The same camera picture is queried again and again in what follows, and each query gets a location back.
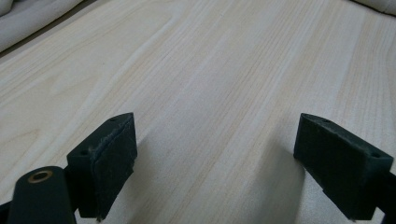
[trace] light wood surface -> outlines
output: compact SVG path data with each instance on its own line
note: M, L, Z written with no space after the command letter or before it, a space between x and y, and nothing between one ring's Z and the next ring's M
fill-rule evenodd
M134 174L104 223L349 223L292 157L298 120L395 157L395 36L345 0L97 1L0 59L0 203L133 111Z

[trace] black clamp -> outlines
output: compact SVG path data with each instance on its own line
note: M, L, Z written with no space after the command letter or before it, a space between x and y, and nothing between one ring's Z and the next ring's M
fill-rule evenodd
M302 114L294 158L347 218L371 220L378 207L383 223L396 223L396 176L387 153L327 119Z
M0 223L76 223L106 218L137 156L134 114L108 119L67 155L68 165L22 176L12 201L0 206Z

